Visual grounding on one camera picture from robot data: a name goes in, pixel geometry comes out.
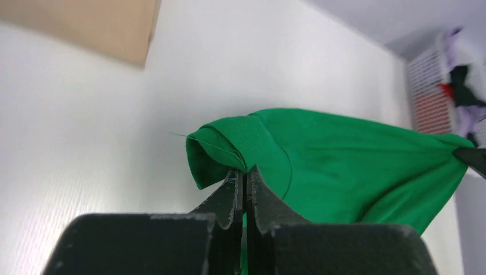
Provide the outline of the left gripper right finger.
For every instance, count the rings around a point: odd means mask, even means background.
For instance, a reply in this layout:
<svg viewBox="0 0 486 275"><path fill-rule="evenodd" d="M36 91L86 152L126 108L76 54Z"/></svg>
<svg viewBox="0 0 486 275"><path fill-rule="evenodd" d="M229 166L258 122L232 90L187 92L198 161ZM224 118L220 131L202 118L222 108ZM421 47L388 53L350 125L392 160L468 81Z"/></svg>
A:
<svg viewBox="0 0 486 275"><path fill-rule="evenodd" d="M421 237L396 224L313 223L258 167L245 177L249 274L436 274Z"/></svg>

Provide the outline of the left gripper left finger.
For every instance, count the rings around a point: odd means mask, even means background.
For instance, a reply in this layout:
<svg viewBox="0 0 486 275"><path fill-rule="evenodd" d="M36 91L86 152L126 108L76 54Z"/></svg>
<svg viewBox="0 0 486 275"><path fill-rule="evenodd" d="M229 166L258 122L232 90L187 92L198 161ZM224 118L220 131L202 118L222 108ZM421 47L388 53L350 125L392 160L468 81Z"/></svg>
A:
<svg viewBox="0 0 486 275"><path fill-rule="evenodd" d="M242 173L185 214L84 214L63 231L44 274L238 274Z"/></svg>

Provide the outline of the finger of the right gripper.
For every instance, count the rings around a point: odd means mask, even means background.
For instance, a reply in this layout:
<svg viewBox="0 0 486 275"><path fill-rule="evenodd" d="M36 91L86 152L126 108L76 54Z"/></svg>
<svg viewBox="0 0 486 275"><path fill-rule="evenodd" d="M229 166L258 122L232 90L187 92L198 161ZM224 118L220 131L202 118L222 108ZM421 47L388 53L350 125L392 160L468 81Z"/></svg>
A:
<svg viewBox="0 0 486 275"><path fill-rule="evenodd" d="M457 148L453 155L485 179L485 148Z"/></svg>

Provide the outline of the green t-shirt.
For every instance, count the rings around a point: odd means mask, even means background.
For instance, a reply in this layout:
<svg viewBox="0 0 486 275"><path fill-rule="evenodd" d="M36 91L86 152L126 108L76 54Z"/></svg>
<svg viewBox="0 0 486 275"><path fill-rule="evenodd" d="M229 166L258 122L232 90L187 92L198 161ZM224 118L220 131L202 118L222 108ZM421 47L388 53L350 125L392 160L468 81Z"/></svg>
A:
<svg viewBox="0 0 486 275"><path fill-rule="evenodd" d="M396 223L423 234L451 199L473 143L305 109L264 109L202 125L186 138L196 185L258 168L267 186L314 223Z"/></svg>

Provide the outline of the black t-shirt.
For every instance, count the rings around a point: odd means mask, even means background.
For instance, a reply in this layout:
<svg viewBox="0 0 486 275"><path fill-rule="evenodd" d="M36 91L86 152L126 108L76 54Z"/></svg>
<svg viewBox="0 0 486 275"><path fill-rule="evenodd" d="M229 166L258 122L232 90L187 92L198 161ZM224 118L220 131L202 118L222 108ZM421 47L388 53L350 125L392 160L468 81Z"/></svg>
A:
<svg viewBox="0 0 486 275"><path fill-rule="evenodd" d="M469 67L467 65L455 66L450 72L450 86L453 89L453 101L456 107L478 106L485 107L485 102L475 96L473 90L466 85L465 81Z"/></svg>

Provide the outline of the white plastic basket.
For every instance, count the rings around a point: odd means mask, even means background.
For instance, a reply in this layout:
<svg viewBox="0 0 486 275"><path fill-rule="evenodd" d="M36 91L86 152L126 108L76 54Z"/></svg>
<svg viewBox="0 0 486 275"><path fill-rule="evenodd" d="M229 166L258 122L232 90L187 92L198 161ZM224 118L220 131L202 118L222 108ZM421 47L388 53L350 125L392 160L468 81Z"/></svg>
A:
<svg viewBox="0 0 486 275"><path fill-rule="evenodd" d="M407 64L414 129L430 134L457 133L459 117L452 98L439 87L450 82L446 66L445 33L438 34L425 50ZM485 101L485 65L462 45L456 44L459 65L468 65L465 83ZM475 127L475 138L485 147L485 120Z"/></svg>

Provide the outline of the red garment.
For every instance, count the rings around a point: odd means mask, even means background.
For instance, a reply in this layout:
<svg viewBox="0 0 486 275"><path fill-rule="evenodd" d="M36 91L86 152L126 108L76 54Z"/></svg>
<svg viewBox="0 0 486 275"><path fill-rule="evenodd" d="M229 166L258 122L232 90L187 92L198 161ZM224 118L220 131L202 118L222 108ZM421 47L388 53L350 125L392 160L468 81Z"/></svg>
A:
<svg viewBox="0 0 486 275"><path fill-rule="evenodd" d="M438 87L441 89L445 97L454 100L454 89L452 86L448 83L440 83L438 84Z"/></svg>

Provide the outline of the lilac t-shirt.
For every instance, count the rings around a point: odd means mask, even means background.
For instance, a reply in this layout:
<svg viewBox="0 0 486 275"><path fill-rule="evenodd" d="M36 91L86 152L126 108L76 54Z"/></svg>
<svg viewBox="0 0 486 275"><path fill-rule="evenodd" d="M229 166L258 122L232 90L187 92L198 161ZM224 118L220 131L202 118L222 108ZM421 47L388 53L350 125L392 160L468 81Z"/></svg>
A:
<svg viewBox="0 0 486 275"><path fill-rule="evenodd" d="M458 38L458 34L462 30L463 30L462 26L453 27L451 29L446 30L445 33L444 33L444 36L443 36L444 53L445 53L445 57L446 57L446 67L448 69L448 73L455 66L461 65L457 62L456 40ZM475 138L477 123L485 120L485 107L459 106L459 107L456 107L456 111L457 111L458 119L459 119L457 134L459 136L463 137L463 138L467 138L470 141L472 141Z"/></svg>

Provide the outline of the folded beige t-shirt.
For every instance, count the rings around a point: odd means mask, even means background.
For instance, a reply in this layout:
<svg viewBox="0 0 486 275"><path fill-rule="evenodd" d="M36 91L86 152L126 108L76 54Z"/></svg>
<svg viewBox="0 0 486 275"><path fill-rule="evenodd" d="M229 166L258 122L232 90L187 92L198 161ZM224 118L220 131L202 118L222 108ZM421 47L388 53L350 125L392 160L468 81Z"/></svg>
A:
<svg viewBox="0 0 486 275"><path fill-rule="evenodd" d="M143 67L160 1L1 1L1 21Z"/></svg>

